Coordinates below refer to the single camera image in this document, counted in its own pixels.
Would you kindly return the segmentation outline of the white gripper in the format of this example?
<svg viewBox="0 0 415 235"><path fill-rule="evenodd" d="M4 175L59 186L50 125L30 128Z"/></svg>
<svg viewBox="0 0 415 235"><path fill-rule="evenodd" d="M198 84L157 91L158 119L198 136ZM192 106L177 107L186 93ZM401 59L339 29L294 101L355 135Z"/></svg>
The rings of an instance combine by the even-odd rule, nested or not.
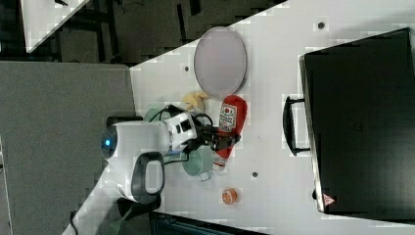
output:
<svg viewBox="0 0 415 235"><path fill-rule="evenodd" d="M183 151L188 141L195 140L198 134L218 133L218 129L215 126L201 125L196 127L191 114L181 108L169 105L166 107L166 111L169 113L169 118L166 118L163 122L166 124L169 133L170 148L174 152ZM199 143L210 147L213 151L218 151L233 147L240 139L240 135L211 136L199 140Z"/></svg>

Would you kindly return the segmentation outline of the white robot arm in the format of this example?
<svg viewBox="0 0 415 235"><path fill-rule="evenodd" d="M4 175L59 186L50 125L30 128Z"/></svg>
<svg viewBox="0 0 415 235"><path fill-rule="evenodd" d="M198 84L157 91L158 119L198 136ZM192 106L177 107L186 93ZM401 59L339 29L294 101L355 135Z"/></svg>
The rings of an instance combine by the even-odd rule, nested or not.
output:
<svg viewBox="0 0 415 235"><path fill-rule="evenodd" d="M111 123L101 145L105 167L100 186L115 198L149 204L164 187L164 159L189 155L202 146L226 150L241 135L204 124L198 114L175 106L166 107L163 119L122 119Z"/></svg>

